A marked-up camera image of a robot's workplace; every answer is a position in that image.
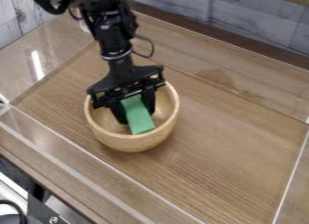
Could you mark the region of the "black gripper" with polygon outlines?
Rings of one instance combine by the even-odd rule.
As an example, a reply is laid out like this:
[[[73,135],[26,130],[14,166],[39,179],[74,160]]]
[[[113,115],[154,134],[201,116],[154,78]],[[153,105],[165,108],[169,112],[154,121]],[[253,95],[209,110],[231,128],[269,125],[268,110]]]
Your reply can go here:
[[[104,56],[109,72],[106,76],[88,88],[93,107],[108,107],[122,125],[129,123],[126,110],[121,100],[136,95],[150,114],[156,112],[156,92],[166,85],[162,65],[137,65],[132,55]]]

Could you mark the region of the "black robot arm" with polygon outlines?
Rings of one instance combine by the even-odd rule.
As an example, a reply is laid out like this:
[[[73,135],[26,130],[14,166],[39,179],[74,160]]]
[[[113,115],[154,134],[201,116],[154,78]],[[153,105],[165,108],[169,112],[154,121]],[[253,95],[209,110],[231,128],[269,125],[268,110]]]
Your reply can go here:
[[[122,101],[137,95],[149,112],[156,111],[156,92],[166,85],[165,67],[138,66],[132,55],[132,39],[138,36],[137,15],[128,0],[34,0],[50,14],[81,11],[73,18],[83,21],[101,46],[101,55],[109,64],[108,75],[88,88],[96,108],[108,107],[117,121],[129,122]]]

